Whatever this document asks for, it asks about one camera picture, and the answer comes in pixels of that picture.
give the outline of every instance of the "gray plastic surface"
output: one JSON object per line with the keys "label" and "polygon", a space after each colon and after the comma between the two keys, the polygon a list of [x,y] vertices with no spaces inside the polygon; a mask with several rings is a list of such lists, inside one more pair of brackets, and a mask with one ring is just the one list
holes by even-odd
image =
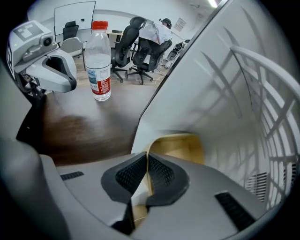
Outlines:
{"label": "gray plastic surface", "polygon": [[60,175],[81,171],[83,176],[64,181],[64,184],[82,206],[107,225],[123,219],[127,205],[114,202],[101,186],[103,173],[124,161],[138,155],[137,153],[94,163],[57,167]]}
{"label": "gray plastic surface", "polygon": [[4,64],[0,60],[0,136],[15,139],[31,104],[18,89]]}
{"label": "gray plastic surface", "polygon": [[239,232],[238,234],[227,238],[226,240],[248,240],[255,237],[255,235],[265,227],[271,219],[277,214],[281,206],[277,205],[273,209],[267,211],[261,218],[256,220],[251,226],[245,230]]}
{"label": "gray plastic surface", "polygon": [[49,191],[38,153],[17,140],[0,140],[0,176],[15,203],[43,233],[69,239],[66,221]]}
{"label": "gray plastic surface", "polygon": [[85,205],[82,205],[74,198],[58,174],[54,162],[49,156],[41,155],[41,160],[49,189],[67,222],[71,239],[130,239],[128,236],[106,226],[103,222],[99,221],[93,212],[89,211]]}
{"label": "gray plastic surface", "polygon": [[[51,43],[48,46],[45,46],[44,41],[46,39],[50,39]],[[53,35],[51,33],[43,35],[40,37],[39,40],[39,44],[38,45],[34,45],[32,47],[30,47],[26,53],[24,53],[24,55],[22,56],[22,60],[24,62],[28,62],[40,55],[42,55],[43,53],[47,53],[49,51],[52,51],[53,49],[56,49],[57,47],[57,43],[53,42]]]}
{"label": "gray plastic surface", "polygon": [[211,167],[157,154],[181,166],[189,175],[190,186],[173,205],[151,207],[132,236],[142,240],[219,240],[238,232],[215,194],[228,191],[254,218],[265,213],[264,205],[243,187]]}

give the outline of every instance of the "red bottle label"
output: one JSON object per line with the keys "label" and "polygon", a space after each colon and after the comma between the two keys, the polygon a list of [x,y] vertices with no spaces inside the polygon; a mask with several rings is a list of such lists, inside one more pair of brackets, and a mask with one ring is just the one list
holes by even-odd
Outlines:
{"label": "red bottle label", "polygon": [[97,95],[103,95],[111,89],[111,71],[110,65],[103,68],[88,68],[87,72],[90,80],[92,92]]}
{"label": "red bottle label", "polygon": [[111,78],[107,78],[105,80],[102,81],[97,81],[97,86],[98,86],[98,90],[94,90],[92,88],[92,92],[97,94],[97,95],[103,95],[109,92],[109,90],[111,89]]}

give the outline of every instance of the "white plastic panel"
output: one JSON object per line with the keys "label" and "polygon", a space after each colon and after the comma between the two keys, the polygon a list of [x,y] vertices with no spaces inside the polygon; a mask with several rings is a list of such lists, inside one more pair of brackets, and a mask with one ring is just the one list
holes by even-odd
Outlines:
{"label": "white plastic panel", "polygon": [[259,1],[230,0],[179,60],[141,117],[132,152],[165,131],[196,133],[205,163],[238,184],[267,173],[273,207],[297,175],[300,147],[300,68],[283,32]]}

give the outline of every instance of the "whiteboard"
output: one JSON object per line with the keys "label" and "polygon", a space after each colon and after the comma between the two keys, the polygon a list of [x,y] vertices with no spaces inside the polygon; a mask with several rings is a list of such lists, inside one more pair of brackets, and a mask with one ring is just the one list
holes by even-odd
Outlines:
{"label": "whiteboard", "polygon": [[96,2],[78,2],[57,7],[54,10],[55,35],[62,34],[67,22],[76,21],[78,30],[91,29]]}

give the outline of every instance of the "red bottle cap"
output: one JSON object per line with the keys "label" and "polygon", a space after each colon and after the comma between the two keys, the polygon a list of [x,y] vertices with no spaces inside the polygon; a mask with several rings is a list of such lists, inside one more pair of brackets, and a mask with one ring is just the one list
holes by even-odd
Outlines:
{"label": "red bottle cap", "polygon": [[92,30],[107,30],[108,21],[93,21]]}

